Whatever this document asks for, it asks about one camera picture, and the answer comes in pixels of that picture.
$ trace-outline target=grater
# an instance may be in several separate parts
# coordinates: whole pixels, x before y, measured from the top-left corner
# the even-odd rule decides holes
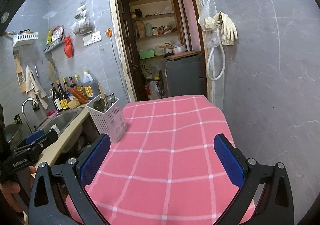
[[[21,89],[21,93],[26,92],[27,88],[26,88],[26,80],[24,78],[24,74],[23,74],[23,70],[22,67],[20,65],[20,60],[19,60],[19,50],[14,50],[13,51],[13,58],[16,61],[16,65],[17,65],[17,78],[18,78],[18,83]]]

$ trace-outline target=saucepan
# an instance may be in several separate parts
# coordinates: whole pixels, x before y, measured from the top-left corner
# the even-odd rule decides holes
[[[159,48],[170,48],[170,49],[172,49],[173,54],[179,54],[179,53],[187,51],[185,45],[180,45],[180,46],[174,47],[170,43],[166,42],[166,44],[167,44],[167,46],[160,46]]]

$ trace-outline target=pink tablecloth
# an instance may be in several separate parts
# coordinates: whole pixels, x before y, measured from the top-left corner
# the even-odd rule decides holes
[[[123,114],[126,133],[86,186],[104,217],[112,225],[213,224],[238,190],[213,148],[219,133],[233,144],[221,110],[204,96],[180,96],[129,103]]]

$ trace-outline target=green box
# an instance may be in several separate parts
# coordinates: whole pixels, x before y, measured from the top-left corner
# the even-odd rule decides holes
[[[144,51],[139,52],[139,56],[140,56],[140,59],[143,60],[143,59],[154,57],[155,53],[154,53],[153,49],[144,50]]]

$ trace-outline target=range hood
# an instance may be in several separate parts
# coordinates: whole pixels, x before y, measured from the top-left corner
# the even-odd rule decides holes
[[[0,11],[0,35],[2,35],[9,23],[11,22],[14,15],[17,13],[21,5],[25,0],[8,0]]]

